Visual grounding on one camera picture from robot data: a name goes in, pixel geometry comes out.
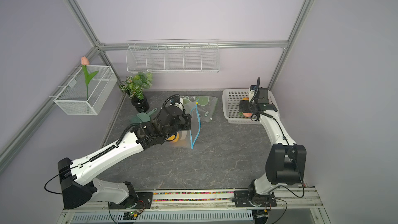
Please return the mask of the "clear blue-zipper bag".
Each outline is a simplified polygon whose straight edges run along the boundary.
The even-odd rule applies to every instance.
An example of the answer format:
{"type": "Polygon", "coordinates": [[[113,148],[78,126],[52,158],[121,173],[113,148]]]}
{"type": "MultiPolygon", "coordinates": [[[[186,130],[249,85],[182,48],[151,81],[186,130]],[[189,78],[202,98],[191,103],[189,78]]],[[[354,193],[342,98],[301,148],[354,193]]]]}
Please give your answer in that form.
{"type": "Polygon", "coordinates": [[[194,112],[190,114],[192,116],[191,118],[191,130],[190,131],[179,131],[179,141],[176,143],[171,143],[171,142],[166,142],[167,144],[170,144],[173,147],[178,147],[178,148],[190,148],[193,149],[194,145],[199,137],[199,133],[201,131],[201,121],[200,117],[198,115],[198,112],[194,112]]]}

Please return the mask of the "green printed zip-top bag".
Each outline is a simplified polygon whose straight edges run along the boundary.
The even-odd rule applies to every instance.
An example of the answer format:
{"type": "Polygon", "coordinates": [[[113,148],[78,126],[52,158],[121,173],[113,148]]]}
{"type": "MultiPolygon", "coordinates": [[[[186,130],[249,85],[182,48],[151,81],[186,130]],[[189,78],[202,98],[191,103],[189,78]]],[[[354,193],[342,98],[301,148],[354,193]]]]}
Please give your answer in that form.
{"type": "Polygon", "coordinates": [[[198,112],[201,121],[210,123],[218,104],[218,98],[205,95],[194,95],[180,97],[180,101],[186,108],[187,113],[198,112]]]}

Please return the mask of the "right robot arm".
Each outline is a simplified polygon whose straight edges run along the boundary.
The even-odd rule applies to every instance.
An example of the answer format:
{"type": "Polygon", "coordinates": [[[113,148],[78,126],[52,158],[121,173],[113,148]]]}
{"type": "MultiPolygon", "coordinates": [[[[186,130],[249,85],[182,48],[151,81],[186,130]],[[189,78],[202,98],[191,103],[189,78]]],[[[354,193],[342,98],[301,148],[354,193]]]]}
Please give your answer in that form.
{"type": "Polygon", "coordinates": [[[239,112],[253,122],[259,122],[266,130],[271,143],[271,149],[265,163],[263,176],[253,180],[249,185],[248,199],[254,204],[267,201],[273,191],[299,184],[302,194],[293,194],[295,197],[305,196],[305,164],[307,151],[303,145],[298,145],[288,134],[280,120],[276,104],[269,98],[270,91],[260,86],[261,78],[250,86],[249,97],[239,101],[239,112]]]}

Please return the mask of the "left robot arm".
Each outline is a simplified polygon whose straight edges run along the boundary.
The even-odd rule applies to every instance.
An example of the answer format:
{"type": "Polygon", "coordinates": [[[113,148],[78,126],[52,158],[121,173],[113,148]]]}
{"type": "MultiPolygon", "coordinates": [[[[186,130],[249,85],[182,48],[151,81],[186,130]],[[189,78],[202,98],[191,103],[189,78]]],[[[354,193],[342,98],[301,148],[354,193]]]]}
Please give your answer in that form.
{"type": "Polygon", "coordinates": [[[131,182],[112,183],[98,179],[98,175],[152,146],[175,141],[180,131],[191,130],[191,119],[180,95],[174,94],[163,102],[154,119],[130,124],[116,141],[82,158],[60,160],[56,177],[64,208],[75,209],[89,202],[138,208],[143,200],[131,182]]]}

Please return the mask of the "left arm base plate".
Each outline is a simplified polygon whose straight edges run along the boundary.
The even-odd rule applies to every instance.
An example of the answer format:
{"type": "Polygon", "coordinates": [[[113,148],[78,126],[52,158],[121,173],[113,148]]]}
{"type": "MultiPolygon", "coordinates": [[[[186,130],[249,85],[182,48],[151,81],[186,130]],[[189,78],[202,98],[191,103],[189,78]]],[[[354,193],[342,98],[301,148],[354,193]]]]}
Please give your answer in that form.
{"type": "Polygon", "coordinates": [[[136,196],[129,196],[122,203],[110,203],[110,209],[150,209],[153,200],[153,192],[137,192],[136,196]]]}

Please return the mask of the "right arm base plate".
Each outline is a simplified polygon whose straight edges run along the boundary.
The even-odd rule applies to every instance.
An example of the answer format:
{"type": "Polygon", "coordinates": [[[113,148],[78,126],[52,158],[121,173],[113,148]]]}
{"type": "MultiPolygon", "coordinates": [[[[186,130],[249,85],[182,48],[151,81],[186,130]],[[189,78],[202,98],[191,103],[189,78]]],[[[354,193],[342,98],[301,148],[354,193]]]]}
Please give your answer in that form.
{"type": "Polygon", "coordinates": [[[258,195],[249,190],[236,190],[232,202],[236,207],[276,207],[277,202],[274,194],[258,195]]]}

